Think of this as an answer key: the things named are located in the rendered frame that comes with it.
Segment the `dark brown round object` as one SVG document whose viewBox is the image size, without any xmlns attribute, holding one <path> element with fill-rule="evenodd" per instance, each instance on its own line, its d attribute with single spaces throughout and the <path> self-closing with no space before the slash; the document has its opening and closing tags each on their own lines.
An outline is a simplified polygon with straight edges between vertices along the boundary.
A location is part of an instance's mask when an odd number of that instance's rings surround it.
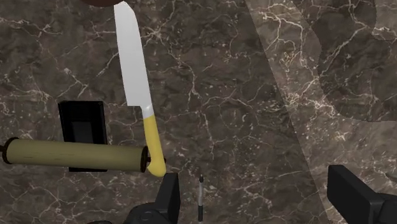
<svg viewBox="0 0 397 224">
<path fill-rule="evenodd" d="M 123 0 L 81 0 L 82 2 L 96 7 L 109 7 L 114 6 Z"/>
</svg>

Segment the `yellow-handled kitchen knife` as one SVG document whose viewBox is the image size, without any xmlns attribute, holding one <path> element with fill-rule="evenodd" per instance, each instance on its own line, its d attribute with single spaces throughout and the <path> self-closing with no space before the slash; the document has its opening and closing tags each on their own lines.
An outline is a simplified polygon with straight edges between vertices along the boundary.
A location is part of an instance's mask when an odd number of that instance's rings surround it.
<svg viewBox="0 0 397 224">
<path fill-rule="evenodd" d="M 141 108 L 146 144 L 151 157 L 148 170 L 152 175 L 162 177 L 167 172 L 167 169 L 152 105 L 136 14 L 125 1 L 114 5 L 113 8 L 127 105 Z"/>
</svg>

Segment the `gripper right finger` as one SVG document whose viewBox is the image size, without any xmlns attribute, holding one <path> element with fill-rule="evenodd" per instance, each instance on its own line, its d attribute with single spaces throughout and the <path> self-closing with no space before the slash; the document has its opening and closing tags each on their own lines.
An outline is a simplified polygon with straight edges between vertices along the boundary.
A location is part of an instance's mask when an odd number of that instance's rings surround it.
<svg viewBox="0 0 397 224">
<path fill-rule="evenodd" d="M 347 224 L 397 224 L 397 195 L 373 191 L 344 165 L 328 166 L 326 195 Z"/>
</svg>

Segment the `wooden rolling pin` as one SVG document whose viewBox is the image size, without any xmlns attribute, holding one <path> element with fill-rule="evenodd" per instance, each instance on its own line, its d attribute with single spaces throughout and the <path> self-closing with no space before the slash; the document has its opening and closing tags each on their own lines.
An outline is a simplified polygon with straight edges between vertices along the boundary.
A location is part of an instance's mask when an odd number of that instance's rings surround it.
<svg viewBox="0 0 397 224">
<path fill-rule="evenodd" d="M 82 169 L 115 171 L 149 171 L 162 177 L 166 173 L 161 153 L 146 146 L 134 148 L 92 143 L 37 141 L 10 138 L 1 146 L 2 159 L 7 164 L 46 165 Z"/>
</svg>

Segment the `black rectangular box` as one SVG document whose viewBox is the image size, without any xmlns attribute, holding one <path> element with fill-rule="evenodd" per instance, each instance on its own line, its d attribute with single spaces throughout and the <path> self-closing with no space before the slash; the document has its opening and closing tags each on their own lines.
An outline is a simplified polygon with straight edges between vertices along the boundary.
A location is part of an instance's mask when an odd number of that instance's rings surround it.
<svg viewBox="0 0 397 224">
<path fill-rule="evenodd" d="M 62 101 L 58 109 L 65 142 L 108 143 L 102 101 Z"/>
</svg>

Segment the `grey and black pen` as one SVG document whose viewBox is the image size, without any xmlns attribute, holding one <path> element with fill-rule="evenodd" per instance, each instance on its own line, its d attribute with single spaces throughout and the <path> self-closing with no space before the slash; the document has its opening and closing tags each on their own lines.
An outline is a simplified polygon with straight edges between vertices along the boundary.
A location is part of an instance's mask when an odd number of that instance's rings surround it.
<svg viewBox="0 0 397 224">
<path fill-rule="evenodd" d="M 199 185 L 198 185 L 198 224 L 203 224 L 203 216 L 204 216 L 204 207 L 203 207 L 203 194 L 204 194 L 204 177 L 201 174 L 199 176 Z"/>
</svg>

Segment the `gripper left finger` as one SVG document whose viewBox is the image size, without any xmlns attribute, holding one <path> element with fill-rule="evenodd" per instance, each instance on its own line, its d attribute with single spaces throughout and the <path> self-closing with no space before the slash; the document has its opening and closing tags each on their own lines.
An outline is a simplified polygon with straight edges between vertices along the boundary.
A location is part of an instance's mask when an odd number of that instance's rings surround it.
<svg viewBox="0 0 397 224">
<path fill-rule="evenodd" d="M 180 205 L 178 174 L 166 173 L 155 201 L 133 207 L 122 224 L 178 224 Z"/>
</svg>

